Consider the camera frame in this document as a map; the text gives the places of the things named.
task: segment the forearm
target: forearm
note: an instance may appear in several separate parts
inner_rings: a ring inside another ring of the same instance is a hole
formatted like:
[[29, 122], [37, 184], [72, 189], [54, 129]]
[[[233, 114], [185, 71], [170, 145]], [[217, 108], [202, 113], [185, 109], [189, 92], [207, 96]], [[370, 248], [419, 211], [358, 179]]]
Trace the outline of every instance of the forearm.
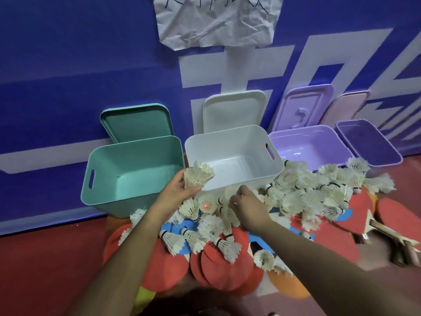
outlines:
[[271, 222], [260, 234], [329, 315], [415, 315], [419, 306], [393, 295], [365, 271], [323, 246]]
[[67, 315], [130, 314], [161, 227], [148, 212]]

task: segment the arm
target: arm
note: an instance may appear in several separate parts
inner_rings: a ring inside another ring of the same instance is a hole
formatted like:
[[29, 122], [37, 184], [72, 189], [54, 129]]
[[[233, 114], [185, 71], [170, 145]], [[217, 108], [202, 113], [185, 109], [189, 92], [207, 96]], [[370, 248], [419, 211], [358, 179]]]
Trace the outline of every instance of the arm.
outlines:
[[184, 200], [200, 191], [199, 187], [184, 190], [184, 171], [165, 186], [67, 316], [130, 315], [161, 226]]
[[246, 186], [229, 206], [245, 228], [271, 246], [327, 315], [421, 315], [420, 306], [373, 282], [345, 258], [273, 222]]

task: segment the left arm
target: left arm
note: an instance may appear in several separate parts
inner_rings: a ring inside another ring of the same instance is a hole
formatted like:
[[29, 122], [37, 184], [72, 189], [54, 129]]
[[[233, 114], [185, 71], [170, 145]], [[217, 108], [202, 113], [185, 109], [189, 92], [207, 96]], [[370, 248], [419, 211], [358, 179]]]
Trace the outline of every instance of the left arm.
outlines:
[[130, 315], [161, 226], [199, 187], [184, 190], [179, 171], [66, 316]]

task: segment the bin handle hole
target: bin handle hole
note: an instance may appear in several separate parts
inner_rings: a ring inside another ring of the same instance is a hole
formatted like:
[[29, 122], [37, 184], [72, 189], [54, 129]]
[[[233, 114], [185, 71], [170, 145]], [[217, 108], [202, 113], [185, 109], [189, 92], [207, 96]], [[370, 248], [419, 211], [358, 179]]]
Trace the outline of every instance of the bin handle hole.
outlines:
[[93, 179], [95, 178], [95, 170], [91, 170], [91, 176], [89, 176], [89, 185], [88, 187], [92, 190]]
[[275, 159], [275, 156], [273, 155], [272, 151], [269, 148], [269, 145], [266, 143], [266, 151], [269, 153], [269, 156], [271, 159]]

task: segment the right arm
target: right arm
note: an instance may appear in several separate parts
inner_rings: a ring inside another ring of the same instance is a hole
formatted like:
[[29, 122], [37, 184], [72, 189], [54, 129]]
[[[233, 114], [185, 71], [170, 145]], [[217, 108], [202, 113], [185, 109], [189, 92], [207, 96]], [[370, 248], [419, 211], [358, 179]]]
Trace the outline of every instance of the right arm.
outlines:
[[381, 287], [358, 266], [272, 221], [245, 185], [229, 207], [285, 262], [328, 316], [421, 315], [419, 305]]

